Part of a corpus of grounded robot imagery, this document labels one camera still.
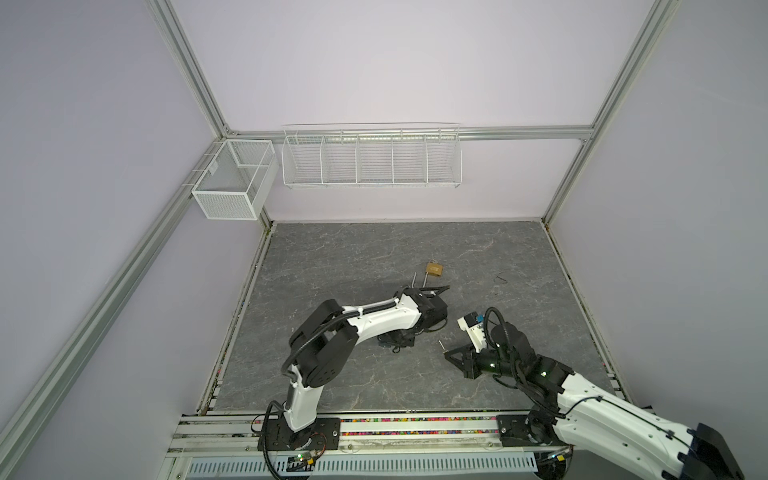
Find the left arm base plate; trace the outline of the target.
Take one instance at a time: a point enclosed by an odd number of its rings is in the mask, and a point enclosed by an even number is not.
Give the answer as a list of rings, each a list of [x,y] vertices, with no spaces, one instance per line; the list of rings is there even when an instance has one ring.
[[[293,431],[283,416],[270,417],[266,422],[267,432],[261,434],[258,450],[264,446],[270,452],[298,450],[337,450],[341,436],[341,419],[320,417],[308,427]]]

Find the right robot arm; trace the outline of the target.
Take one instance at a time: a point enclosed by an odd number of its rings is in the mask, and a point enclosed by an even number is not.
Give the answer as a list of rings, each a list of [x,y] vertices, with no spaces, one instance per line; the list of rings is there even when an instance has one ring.
[[[567,365],[535,352],[525,334],[490,307],[458,321],[469,344],[446,359],[469,379],[484,373],[522,392],[533,406],[523,415],[500,415],[505,447],[567,445],[586,450],[642,479],[741,479],[723,435],[664,419],[598,387]]]

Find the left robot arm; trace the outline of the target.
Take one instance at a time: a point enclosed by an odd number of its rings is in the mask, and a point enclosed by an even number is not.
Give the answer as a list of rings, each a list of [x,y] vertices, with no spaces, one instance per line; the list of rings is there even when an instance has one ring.
[[[404,287],[390,299],[360,306],[322,302],[289,339],[281,366],[290,387],[282,418],[301,432],[312,426],[324,386],[342,371],[355,347],[375,339],[397,353],[417,336],[440,329],[448,318],[441,294],[449,287]]]

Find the brass padlock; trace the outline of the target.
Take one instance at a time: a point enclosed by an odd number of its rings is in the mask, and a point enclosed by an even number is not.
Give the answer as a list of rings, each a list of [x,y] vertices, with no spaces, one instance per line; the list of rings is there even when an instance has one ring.
[[[444,267],[442,264],[435,263],[435,262],[428,262],[424,269],[424,275],[423,275],[423,281],[422,281],[421,287],[425,288],[430,278],[441,277],[443,275],[443,270],[444,270]]]

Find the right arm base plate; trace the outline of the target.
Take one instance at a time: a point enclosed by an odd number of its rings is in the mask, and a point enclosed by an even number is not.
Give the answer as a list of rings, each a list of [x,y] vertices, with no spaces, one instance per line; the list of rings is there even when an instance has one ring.
[[[504,447],[546,446],[555,441],[547,418],[538,411],[527,414],[502,414],[496,417],[499,438]]]

